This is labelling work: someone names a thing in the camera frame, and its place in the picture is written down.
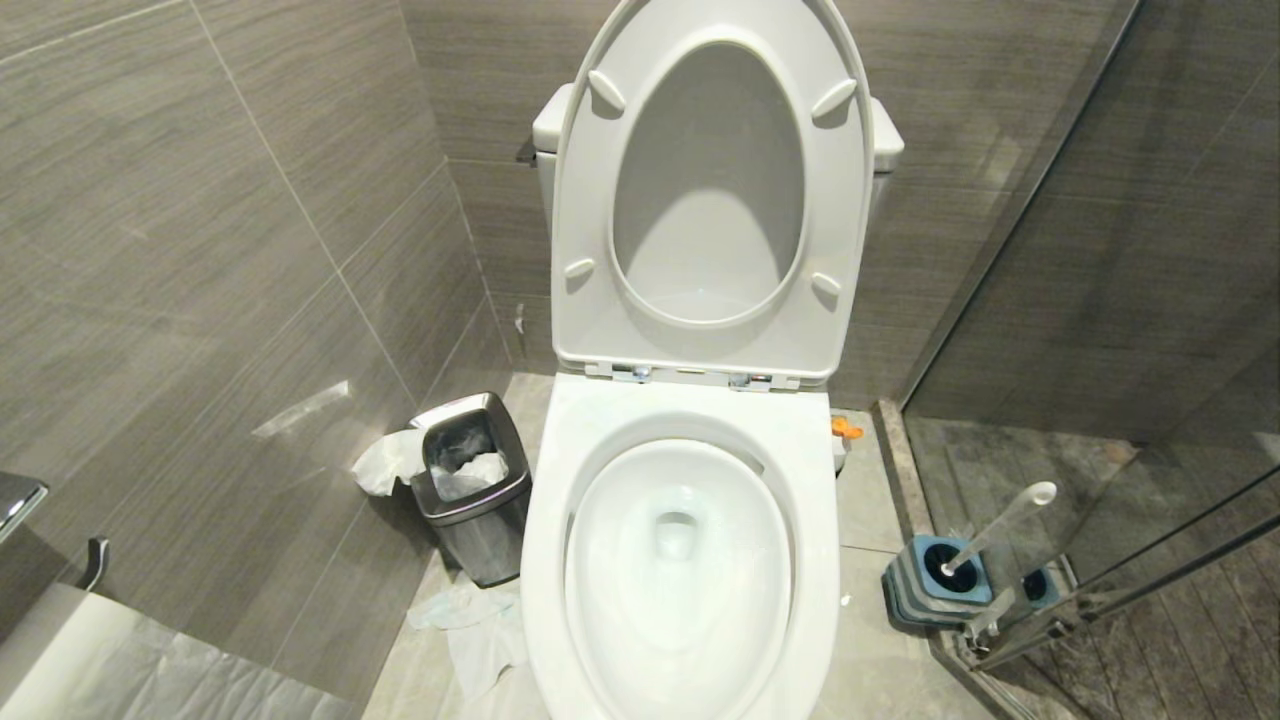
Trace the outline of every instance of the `toilet brush holder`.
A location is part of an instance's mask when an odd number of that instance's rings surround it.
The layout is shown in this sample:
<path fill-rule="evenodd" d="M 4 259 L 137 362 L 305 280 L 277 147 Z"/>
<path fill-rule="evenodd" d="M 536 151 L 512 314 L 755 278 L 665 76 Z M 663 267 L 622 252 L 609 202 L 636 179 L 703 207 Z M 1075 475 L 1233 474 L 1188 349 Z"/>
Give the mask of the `toilet brush holder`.
<path fill-rule="evenodd" d="M 951 575 L 942 571 L 966 544 L 937 536 L 911 538 L 882 577 L 890 614 L 910 625 L 955 626 L 991 605 L 993 593 L 980 556 Z"/>
<path fill-rule="evenodd" d="M 1047 568 L 1032 570 L 1023 578 L 1023 593 L 1033 610 L 1048 607 L 1062 598 Z"/>

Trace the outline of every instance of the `orange valve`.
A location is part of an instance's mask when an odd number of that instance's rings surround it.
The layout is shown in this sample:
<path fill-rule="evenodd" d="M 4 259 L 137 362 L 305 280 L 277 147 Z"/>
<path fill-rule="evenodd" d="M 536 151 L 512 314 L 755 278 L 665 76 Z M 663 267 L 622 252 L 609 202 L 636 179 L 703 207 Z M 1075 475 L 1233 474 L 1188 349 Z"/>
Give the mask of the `orange valve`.
<path fill-rule="evenodd" d="M 831 419 L 831 434 L 845 439 L 858 439 L 863 437 L 863 429 L 849 424 L 847 418 L 836 416 Z"/>

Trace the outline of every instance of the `shower floor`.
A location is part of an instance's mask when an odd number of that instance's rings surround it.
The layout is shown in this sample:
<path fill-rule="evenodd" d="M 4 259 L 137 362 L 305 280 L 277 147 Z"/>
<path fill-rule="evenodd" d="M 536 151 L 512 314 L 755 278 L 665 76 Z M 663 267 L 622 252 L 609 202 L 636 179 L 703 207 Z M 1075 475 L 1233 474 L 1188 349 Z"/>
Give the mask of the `shower floor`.
<path fill-rule="evenodd" d="M 1276 568 L 1280 532 L 1012 662 L 1030 664 L 1096 720 L 1274 719 Z"/>
<path fill-rule="evenodd" d="M 1244 477 L 1245 469 L 1271 461 L 1260 456 L 1270 437 L 1248 447 L 1139 448 L 1114 438 L 918 416 L 909 416 L 906 427 L 940 534 L 969 536 L 1021 488 L 1053 480 L 1059 497 L 1019 528 L 1014 561 L 1034 566 L 1065 551 L 1082 580 L 1107 571 L 1225 497 L 1233 489 L 1220 484 L 1225 469 Z M 1103 587 L 1139 587 L 1280 507 L 1274 487 L 1251 493 L 1248 502 L 1215 512 L 1179 533 L 1176 542 L 1161 543 L 1108 574 Z M 1275 568 L 1280 568 L 1280 532 L 993 674 L 1032 693 L 1060 701 L 1065 696 L 1076 706 L 1075 715 L 1097 720 L 1275 717 L 1280 707 Z"/>

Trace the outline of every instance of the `toilet tank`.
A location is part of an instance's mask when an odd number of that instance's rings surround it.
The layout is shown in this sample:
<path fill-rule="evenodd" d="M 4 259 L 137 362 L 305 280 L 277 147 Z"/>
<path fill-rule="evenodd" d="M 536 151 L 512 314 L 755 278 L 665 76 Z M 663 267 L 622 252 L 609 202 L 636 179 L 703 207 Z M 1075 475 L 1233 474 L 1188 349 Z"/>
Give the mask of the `toilet tank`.
<path fill-rule="evenodd" d="M 562 85 L 547 101 L 543 110 L 534 118 L 534 150 L 538 167 L 538 184 L 543 191 L 543 217 L 547 219 L 547 234 L 552 232 L 552 208 L 556 205 L 556 149 L 559 146 L 561 129 L 564 127 L 564 113 L 573 85 Z M 888 178 L 897 169 L 897 160 L 905 147 L 902 136 L 897 133 L 893 120 L 879 100 L 872 97 L 872 141 L 876 147 L 876 174 L 872 178 L 872 209 L 869 222 L 876 220 L 876 213 L 884 199 Z"/>

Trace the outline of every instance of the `bathroom wall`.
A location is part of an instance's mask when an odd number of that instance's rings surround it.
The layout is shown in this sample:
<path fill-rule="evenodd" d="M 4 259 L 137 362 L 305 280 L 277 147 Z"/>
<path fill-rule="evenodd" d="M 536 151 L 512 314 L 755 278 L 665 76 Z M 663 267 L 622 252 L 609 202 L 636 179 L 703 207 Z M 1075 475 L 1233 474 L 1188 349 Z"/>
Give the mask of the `bathroom wall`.
<path fill-rule="evenodd" d="M 362 703 L 429 546 L 348 471 L 502 389 L 394 0 L 0 0 L 0 635 L 83 543 L 102 592 Z"/>
<path fill-rule="evenodd" d="M 401 4 L 516 365 L 553 372 L 549 242 L 536 172 L 515 158 L 616 3 Z M 901 389 L 975 258 L 1004 237 L 1132 0 L 837 5 L 908 143 L 831 383 L 836 405 L 867 407 Z"/>
<path fill-rule="evenodd" d="M 1277 26 L 1144 4 L 911 413 L 1157 441 L 1274 347 Z"/>

